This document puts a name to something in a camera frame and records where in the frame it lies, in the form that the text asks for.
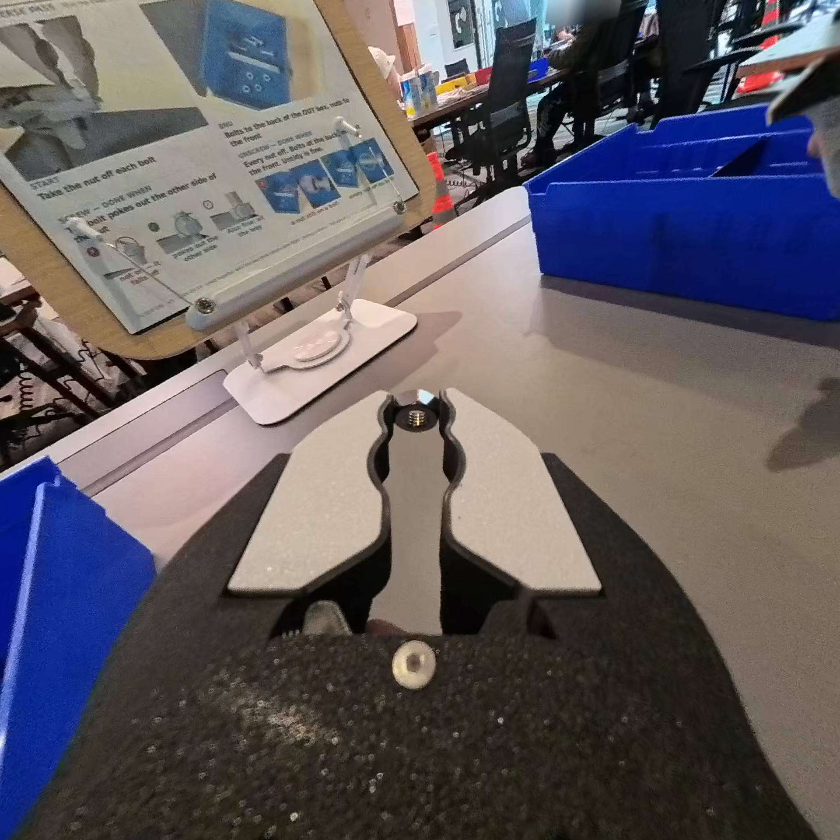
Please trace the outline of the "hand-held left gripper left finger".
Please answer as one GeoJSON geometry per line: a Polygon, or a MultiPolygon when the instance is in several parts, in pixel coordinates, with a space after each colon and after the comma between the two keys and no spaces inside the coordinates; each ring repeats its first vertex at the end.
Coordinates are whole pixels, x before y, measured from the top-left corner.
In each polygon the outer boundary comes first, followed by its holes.
{"type": "Polygon", "coordinates": [[[303,595],[384,534],[375,454],[387,442],[388,392],[324,421],[292,450],[227,583],[232,595],[303,595]]]}

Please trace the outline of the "orange traffic cone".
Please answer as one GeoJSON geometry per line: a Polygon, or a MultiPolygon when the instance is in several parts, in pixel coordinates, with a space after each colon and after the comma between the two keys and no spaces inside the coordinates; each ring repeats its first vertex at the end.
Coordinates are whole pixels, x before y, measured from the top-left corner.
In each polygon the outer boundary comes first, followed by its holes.
{"type": "Polygon", "coordinates": [[[438,154],[436,152],[429,152],[427,159],[432,166],[435,177],[436,195],[432,221],[434,230],[437,230],[456,219],[458,215],[445,180],[444,169],[438,158],[438,154]]]}
{"type": "MultiPolygon", "coordinates": [[[[761,50],[765,50],[778,44],[782,37],[779,27],[784,24],[782,13],[783,5],[784,3],[780,1],[762,2],[761,16],[758,26],[751,29],[745,35],[740,36],[737,39],[735,46],[740,49],[757,47],[761,50]]],[[[745,96],[767,88],[772,82],[777,81],[779,78],[781,78],[779,73],[769,71],[736,80],[734,79],[734,81],[738,82],[734,91],[739,96],[745,96]]]]}

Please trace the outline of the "black bin divider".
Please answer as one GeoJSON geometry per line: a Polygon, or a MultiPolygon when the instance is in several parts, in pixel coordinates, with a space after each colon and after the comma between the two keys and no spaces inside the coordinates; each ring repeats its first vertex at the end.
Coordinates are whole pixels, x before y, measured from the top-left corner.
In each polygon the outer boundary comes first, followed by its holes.
{"type": "Polygon", "coordinates": [[[768,134],[752,143],[712,177],[782,177],[823,175],[823,165],[811,157],[807,147],[811,132],[768,134]]]}

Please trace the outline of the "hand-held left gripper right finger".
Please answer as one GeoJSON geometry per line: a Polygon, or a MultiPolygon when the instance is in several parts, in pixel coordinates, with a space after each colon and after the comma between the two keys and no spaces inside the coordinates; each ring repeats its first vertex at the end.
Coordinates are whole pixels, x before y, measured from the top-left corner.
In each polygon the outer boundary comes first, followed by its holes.
{"type": "Polygon", "coordinates": [[[507,419],[447,388],[444,441],[455,473],[444,521],[455,547],[537,595],[595,596],[602,584],[539,447],[507,419]]]}

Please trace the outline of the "black office chair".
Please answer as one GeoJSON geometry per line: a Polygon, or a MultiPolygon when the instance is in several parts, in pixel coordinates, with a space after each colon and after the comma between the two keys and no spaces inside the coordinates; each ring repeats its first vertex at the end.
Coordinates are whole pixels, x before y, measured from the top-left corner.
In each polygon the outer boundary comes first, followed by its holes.
{"type": "Polygon", "coordinates": [[[485,98],[456,122],[456,140],[446,156],[467,163],[486,181],[473,193],[476,204],[518,184],[518,154],[531,142],[527,106],[529,69],[537,19],[500,28],[485,98]]]}

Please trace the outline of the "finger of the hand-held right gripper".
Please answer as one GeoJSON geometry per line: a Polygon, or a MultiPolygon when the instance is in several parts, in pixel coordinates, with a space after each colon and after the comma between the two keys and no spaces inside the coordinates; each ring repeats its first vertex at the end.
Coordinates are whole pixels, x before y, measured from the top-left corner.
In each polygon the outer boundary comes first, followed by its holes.
{"type": "Polygon", "coordinates": [[[791,87],[772,100],[768,125],[807,116],[814,125],[839,123],[839,57],[820,59],[808,66],[791,87]]]}

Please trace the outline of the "long wooden office desk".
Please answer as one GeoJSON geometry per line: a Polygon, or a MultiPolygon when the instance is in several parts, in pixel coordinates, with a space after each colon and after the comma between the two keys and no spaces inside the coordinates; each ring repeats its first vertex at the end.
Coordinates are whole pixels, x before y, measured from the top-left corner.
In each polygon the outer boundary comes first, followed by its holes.
{"type": "MultiPolygon", "coordinates": [[[[486,73],[485,75],[486,79],[482,78],[482,80],[486,81],[487,84],[462,87],[450,91],[442,101],[438,101],[435,108],[408,118],[408,123],[413,131],[415,133],[430,131],[438,126],[451,123],[458,118],[460,113],[478,107],[489,95],[490,74],[486,73]]],[[[527,79],[524,97],[530,98],[539,92],[552,88],[561,83],[568,75],[569,71],[567,70],[549,68],[542,77],[527,79]]]]}

